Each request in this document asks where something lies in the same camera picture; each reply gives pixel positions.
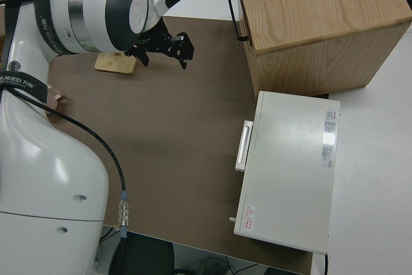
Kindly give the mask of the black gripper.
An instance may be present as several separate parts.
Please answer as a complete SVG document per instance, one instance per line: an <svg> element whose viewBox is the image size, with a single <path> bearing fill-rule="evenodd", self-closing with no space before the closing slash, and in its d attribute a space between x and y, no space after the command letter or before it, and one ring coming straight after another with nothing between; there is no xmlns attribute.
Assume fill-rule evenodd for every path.
<svg viewBox="0 0 412 275"><path fill-rule="evenodd" d="M124 53L134 55L145 67L149 65L147 52L164 55L178 55L178 62L183 70L193 60L194 46L185 32L176 35L169 33L163 17L148 31L145 31L137 42Z"/></svg>

